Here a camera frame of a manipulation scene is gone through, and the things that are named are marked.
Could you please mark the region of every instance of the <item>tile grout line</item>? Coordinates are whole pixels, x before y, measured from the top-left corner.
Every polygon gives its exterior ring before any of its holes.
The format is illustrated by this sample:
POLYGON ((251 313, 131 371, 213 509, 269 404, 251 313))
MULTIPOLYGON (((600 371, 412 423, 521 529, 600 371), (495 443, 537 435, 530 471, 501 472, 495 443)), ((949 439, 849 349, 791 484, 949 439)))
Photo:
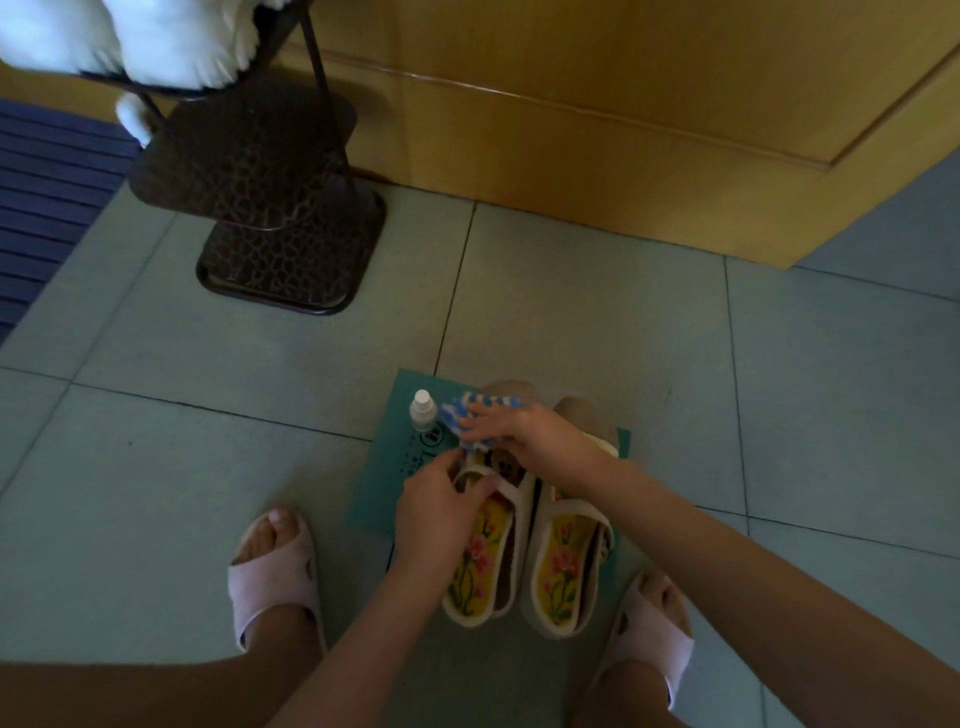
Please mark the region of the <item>tile grout line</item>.
POLYGON ((199 409, 202 412, 212 412, 217 415, 228 415, 230 417, 239 417, 243 420, 254 420, 259 423, 267 423, 268 425, 292 427, 293 429, 302 429, 302 430, 306 430, 307 432, 316 432, 321 435, 330 435, 331 437, 343 437, 348 440, 356 440, 361 443, 373 442, 373 440, 370 438, 360 437, 358 435, 347 435, 343 432, 332 432, 331 430, 319 429, 317 427, 307 427, 306 425, 292 425, 291 423, 282 423, 278 420, 268 420, 265 417, 255 417, 253 415, 240 414, 239 412, 230 412, 229 410, 226 410, 226 409, 215 409, 213 407, 204 407, 202 404, 191 404, 190 402, 186 402, 186 401, 165 400, 160 397, 140 395, 140 394, 136 394, 135 392, 124 392, 123 390, 119 390, 119 389, 109 389, 107 387, 97 386, 96 384, 84 384, 83 382, 79 382, 79 381, 73 381, 68 383, 70 387, 80 387, 81 389, 93 389, 93 390, 96 390, 97 392, 107 392, 109 394, 120 395, 122 397, 136 397, 138 400, 156 401, 156 402, 161 402, 163 404, 175 404, 180 407, 189 407, 190 409, 199 409))
POLYGON ((894 291, 900 291, 901 293, 912 293, 915 296, 926 296, 930 299, 937 299, 938 301, 949 301, 951 303, 960 303, 960 299, 954 299, 950 296, 944 296, 939 293, 928 293, 926 291, 917 291, 913 288, 904 288, 903 286, 894 285, 893 283, 883 283, 879 280, 869 280, 858 278, 857 276, 848 276, 845 273, 833 273, 832 271, 822 271, 819 268, 808 268, 805 265, 794 264, 791 268, 801 271, 807 271, 808 273, 819 273, 821 276, 833 276, 834 278, 839 278, 843 280, 855 280, 858 283, 867 283, 868 285, 876 285, 880 288, 889 288, 894 291))
POLYGON ((437 349, 437 361, 433 365, 433 376, 437 375, 440 369, 440 357, 444 353, 444 339, 446 338, 446 328, 450 325, 450 314, 453 313, 453 302, 457 298, 457 285, 460 283, 460 272, 464 269, 464 258, 467 257, 467 244, 470 240, 470 230, 473 228, 473 216, 477 212, 477 202, 473 201, 473 208, 470 210, 470 221, 467 223, 467 234, 464 236, 464 249, 460 252, 460 264, 457 266, 457 278, 453 281, 453 292, 450 294, 450 306, 446 310, 446 319, 444 320, 444 333, 440 336, 440 347, 437 349))
MULTIPOLYGON (((175 401, 175 400, 164 400, 164 399, 162 399, 162 398, 160 398, 160 397, 150 397, 149 395, 139 395, 139 394, 136 394, 136 393, 133 393, 133 392, 124 392, 124 391, 117 390, 117 389, 109 389, 109 388, 107 388, 107 387, 100 387, 100 386, 97 386, 97 385, 94 385, 94 384, 82 384, 82 383, 80 383, 80 382, 71 382, 71 381, 69 381, 69 380, 67 380, 67 379, 63 379, 63 378, 61 378, 61 377, 59 377, 59 376, 44 375, 44 374, 39 374, 39 373, 37 373, 37 372, 29 372, 29 371, 26 371, 26 370, 15 369, 15 368, 13 368, 13 367, 0 366, 0 371, 17 372, 18 374, 25 374, 25 375, 31 375, 31 376, 42 376, 42 377, 47 378, 47 379, 53 379, 54 381, 61 381, 61 382, 63 382, 64 384, 69 385, 69 386, 67 386, 67 387, 64 389, 64 394, 63 394, 64 396, 66 395, 66 392, 69 391, 69 389, 70 389, 71 386, 73 386, 73 387, 80 387, 80 388, 84 388, 84 389, 93 389, 93 390, 96 390, 96 391, 99 391, 99 392, 107 392, 107 393, 109 393, 109 394, 120 395, 120 396, 122 396, 122 397, 136 397, 136 398, 139 399, 139 400, 156 401, 156 402, 161 402, 161 403, 164 403, 164 404, 176 404, 176 405, 183 406, 183 407, 189 407, 189 408, 191 408, 191 409, 199 409, 199 410, 202 410, 202 411, 204 411, 204 412, 212 412, 212 413, 214 413, 214 414, 219 414, 219 415, 229 415, 230 417, 239 417, 239 418, 242 418, 242 419, 244 419, 244 420, 255 420, 255 421, 257 421, 257 422, 267 423, 268 425, 279 425, 279 426, 282 426, 282 427, 292 427, 292 428, 294 428, 294 429, 302 429, 302 430, 306 430, 307 432, 316 432, 316 433, 319 433, 319 434, 322 434, 322 435, 330 435, 330 436, 332 436, 332 437, 343 437, 343 438, 346 438, 346 439, 348 439, 348 440, 356 440, 356 441, 358 441, 358 442, 363 442, 363 443, 372 442, 372 440, 370 440, 370 439, 368 439, 368 438, 358 437, 357 435, 347 435, 347 434, 345 434, 345 433, 343 433, 343 432, 333 432, 332 430, 318 429, 318 428, 315 428, 315 427, 307 427, 307 426, 305 426, 305 425, 292 425, 292 424, 290 424, 290 423, 280 422, 279 420, 268 420, 268 419, 263 418, 263 417, 253 417, 252 415, 244 415, 244 414, 240 414, 239 412, 230 412, 230 411, 225 410, 225 409, 215 409, 215 408, 213 408, 213 407, 204 407, 204 406, 202 406, 202 405, 200 405, 200 404, 190 404, 189 402, 175 401)), ((45 427, 46 427, 46 423, 44 423, 44 425, 43 425, 43 427, 40 429, 40 431, 42 432, 42 430, 43 430, 45 427)), ((33 444, 30 445, 30 447, 27 449, 27 452, 29 453, 30 449, 32 449, 32 448, 33 448, 33 444)), ((7 485, 9 485, 9 483, 10 483, 10 482, 8 481, 8 482, 4 485, 4 488, 6 488, 7 485)), ((715 507, 713 507, 713 506, 708 506, 708 505, 699 505, 699 504, 697 504, 697 503, 694 503, 694 505, 696 505, 698 508, 704 509, 705 511, 713 511, 714 513, 724 513, 724 514, 727 514, 727 515, 729 515, 729 516, 739 516, 740 518, 747 519, 747 533, 748 533, 748 535, 750 534, 750 521, 751 521, 751 520, 753 520, 753 521, 763 521, 763 522, 768 522, 768 523, 776 523, 777 525, 788 525, 788 526, 790 526, 790 527, 792 527, 792 528, 801 528, 801 529, 803 529, 804 531, 815 531, 815 532, 817 532, 817 533, 826 533, 826 534, 829 535, 829 536, 839 536, 840 538, 854 539, 855 541, 865 541, 865 542, 867 542, 868 544, 878 544, 879 546, 891 546, 892 548, 904 548, 904 549, 906 549, 906 550, 908 550, 908 551, 916 551, 916 552, 918 552, 918 553, 927 554, 928 556, 941 556, 941 557, 946 558, 946 559, 953 559, 953 560, 956 560, 956 561, 960 561, 960 556, 954 556, 953 554, 942 553, 942 552, 940 552, 940 551, 931 551, 931 550, 926 549, 926 548, 917 548, 916 546, 905 546, 904 544, 892 544, 892 543, 887 542, 887 541, 878 541, 877 539, 869 539, 869 538, 866 538, 866 537, 864 537, 864 536, 856 536, 856 535, 853 535, 853 534, 850 534, 850 533, 842 533, 842 532, 840 532, 840 531, 828 531, 828 530, 826 530, 825 528, 817 528, 817 527, 815 527, 815 526, 802 525, 802 524, 800 524, 800 523, 791 523, 791 522, 788 522, 788 521, 778 521, 777 519, 764 518, 764 517, 762 517, 762 516, 751 516, 751 515, 749 515, 749 514, 737 513, 736 511, 728 511, 728 510, 725 510, 725 509, 723 509, 723 508, 715 508, 715 507)))
POLYGON ((931 551, 927 548, 917 548, 916 546, 904 546, 903 544, 891 544, 888 541, 878 541, 877 539, 868 539, 865 536, 854 536, 851 533, 841 533, 840 531, 827 531, 825 528, 817 528, 812 525, 802 525, 801 523, 791 523, 789 521, 778 521, 777 519, 768 519, 763 516, 748 516, 745 513, 737 513, 736 511, 727 511, 723 508, 714 508, 711 505, 698 505, 693 503, 697 508, 700 508, 704 511, 712 511, 713 513, 723 513, 727 516, 738 516, 741 519, 747 519, 747 528, 750 528, 750 521, 763 521, 767 523, 776 523, 777 525, 788 525, 791 528, 802 528, 804 531, 816 531, 817 533, 826 533, 828 536, 839 536, 843 539, 854 539, 855 541, 866 541, 868 544, 878 544, 880 546, 891 546, 892 548, 905 548, 908 551, 917 551, 918 553, 925 553, 928 556, 942 556, 945 559, 954 559, 960 561, 960 556, 954 556, 951 553, 941 553, 940 551, 931 551))
POLYGON ((34 438, 30 441, 30 445, 28 445, 27 448, 23 451, 23 454, 20 456, 19 462, 17 462, 16 467, 13 469, 13 472, 10 473, 10 477, 8 477, 6 481, 4 481, 3 487, 0 488, 0 500, 2 500, 3 496, 7 493, 7 490, 10 488, 11 483, 13 483, 13 480, 16 478, 17 474, 20 472, 20 469, 23 468, 23 464, 27 462, 27 457, 30 455, 31 452, 33 452, 34 446, 36 445, 36 441, 40 439, 40 435, 43 434, 44 430, 46 430, 47 428, 47 425, 50 424, 50 421, 54 417, 54 413, 60 408, 60 403, 63 401, 63 398, 66 397, 66 393, 70 391, 70 382, 64 382, 64 385, 65 386, 63 387, 63 391, 60 392, 60 396, 57 397, 57 402, 54 404, 54 406, 50 408, 50 412, 47 414, 46 419, 43 421, 43 425, 41 425, 39 429, 36 431, 36 435, 34 435, 34 438))
POLYGON ((740 387, 736 380, 736 351, 733 347, 733 307, 730 303, 730 274, 726 255, 723 256, 723 281, 727 292, 727 330, 730 332, 730 362, 733 369, 733 401, 736 404, 736 442, 740 446, 740 483, 743 486, 743 509, 747 516, 747 535, 750 536, 750 500, 747 498, 747 465, 743 457, 743 425, 740 421, 740 387))
POLYGON ((137 282, 140 280, 140 277, 143 276, 143 272, 147 270, 147 266, 150 265, 150 261, 154 259, 156 251, 159 250, 160 245, 166 239, 167 234, 170 232, 170 229, 174 227, 174 223, 177 222, 177 219, 180 217, 180 213, 175 212, 173 217, 170 218, 170 222, 167 223, 167 227, 163 229, 163 232, 156 237, 153 248, 150 250, 150 254, 147 255, 147 259, 143 261, 143 265, 140 266, 140 269, 136 272, 133 278, 130 281, 130 284, 124 290, 123 294, 120 296, 120 300, 117 302, 117 305, 113 307, 113 310, 110 312, 110 315, 107 316, 107 320, 104 321, 104 324, 100 327, 100 330, 97 331, 97 335, 93 337, 93 341, 90 342, 89 348, 84 354, 84 358, 81 359, 80 364, 74 369, 73 374, 70 375, 70 382, 74 382, 77 379, 77 375, 84 370, 86 362, 89 360, 90 356, 93 354, 93 350, 97 348, 97 344, 100 343, 100 340, 104 337, 107 329, 110 328, 110 325, 113 323, 113 320, 116 318, 117 313, 120 311, 121 306, 127 301, 127 298, 130 297, 130 293, 133 291, 133 287, 136 286, 137 282))
POLYGON ((17 367, 9 366, 8 364, 0 364, 0 372, 17 372, 22 375, 31 375, 31 376, 42 376, 44 379, 54 379, 55 381, 70 383, 70 380, 64 376, 56 375, 46 375, 43 372, 31 372, 29 369, 18 369, 17 367))

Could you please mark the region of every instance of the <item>blue striped rug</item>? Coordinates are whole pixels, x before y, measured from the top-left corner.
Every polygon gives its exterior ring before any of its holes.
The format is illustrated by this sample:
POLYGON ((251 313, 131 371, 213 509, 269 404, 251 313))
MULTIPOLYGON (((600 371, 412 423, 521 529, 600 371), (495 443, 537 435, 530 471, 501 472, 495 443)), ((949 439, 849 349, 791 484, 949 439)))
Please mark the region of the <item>blue striped rug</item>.
POLYGON ((0 344, 139 151, 117 124, 0 99, 0 344))

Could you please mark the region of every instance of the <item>embroidered insole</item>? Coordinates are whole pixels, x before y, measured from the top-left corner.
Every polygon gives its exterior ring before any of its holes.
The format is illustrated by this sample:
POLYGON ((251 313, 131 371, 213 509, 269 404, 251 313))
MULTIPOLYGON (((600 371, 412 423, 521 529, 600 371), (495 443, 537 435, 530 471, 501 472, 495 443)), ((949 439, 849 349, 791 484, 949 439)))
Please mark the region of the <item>embroidered insole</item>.
MULTIPOLYGON (((526 471, 505 450, 490 450, 480 455, 483 464, 502 478, 518 486, 526 471)), ((480 475, 464 477, 465 488, 480 475)), ((485 614, 490 606, 502 609, 510 601, 510 565, 514 558, 514 505, 499 493, 484 501, 473 522, 467 548, 446 588, 454 611, 463 617, 485 614)))
POLYGON ((494 577, 497 565, 507 556, 507 543, 513 543, 513 525, 514 505, 499 493, 487 498, 477 511, 467 548, 446 588, 454 611, 463 617, 486 613, 500 591, 494 589, 494 577))
POLYGON ((537 570, 537 602, 547 620, 565 632, 578 623, 599 528, 589 516, 557 516, 551 523, 537 570))

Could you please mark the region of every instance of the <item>pink slide sandal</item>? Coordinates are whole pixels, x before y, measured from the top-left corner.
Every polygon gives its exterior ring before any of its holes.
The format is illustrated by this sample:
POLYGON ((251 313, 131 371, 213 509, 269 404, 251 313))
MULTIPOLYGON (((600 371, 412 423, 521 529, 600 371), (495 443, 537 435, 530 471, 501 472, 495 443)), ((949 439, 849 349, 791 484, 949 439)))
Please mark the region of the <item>pink slide sandal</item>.
POLYGON ((593 685, 601 675, 617 663, 639 662, 653 667, 666 681, 670 709, 677 700, 680 680, 693 654, 693 638, 640 593, 643 574, 630 582, 627 593, 613 621, 610 641, 593 677, 593 685), (624 619, 626 629, 620 632, 624 619))
MULTIPOLYGON (((241 651, 246 651, 244 632, 254 619, 271 607, 299 604, 317 622, 320 649, 326 655, 324 619, 317 589, 317 551, 306 520, 296 511, 293 513, 297 516, 299 527, 299 533, 293 541, 228 569, 228 590, 230 601, 233 602, 233 634, 241 651)), ((264 513, 251 523, 240 539, 238 551, 266 516, 264 513)))

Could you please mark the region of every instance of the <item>wooden door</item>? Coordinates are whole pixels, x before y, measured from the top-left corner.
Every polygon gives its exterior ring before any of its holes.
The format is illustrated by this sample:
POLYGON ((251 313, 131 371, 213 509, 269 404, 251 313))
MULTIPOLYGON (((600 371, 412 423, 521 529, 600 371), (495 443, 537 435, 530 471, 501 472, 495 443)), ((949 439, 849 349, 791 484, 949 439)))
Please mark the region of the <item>wooden door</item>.
MULTIPOLYGON (((317 0, 394 182, 787 266, 960 144, 956 0, 317 0)), ((295 36, 280 63, 309 69, 295 36)))

